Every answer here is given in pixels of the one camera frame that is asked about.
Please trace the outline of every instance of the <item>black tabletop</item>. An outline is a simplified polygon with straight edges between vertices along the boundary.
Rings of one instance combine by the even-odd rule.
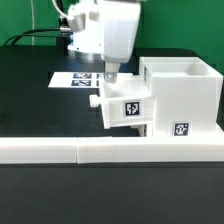
[[[137,49],[139,56],[195,56],[181,49]],[[0,48],[0,136],[135,136],[103,130],[89,108],[96,89],[49,89],[54,71],[102,72],[55,47]],[[220,107],[219,121],[223,115]],[[223,163],[0,166],[0,223],[223,224]]]

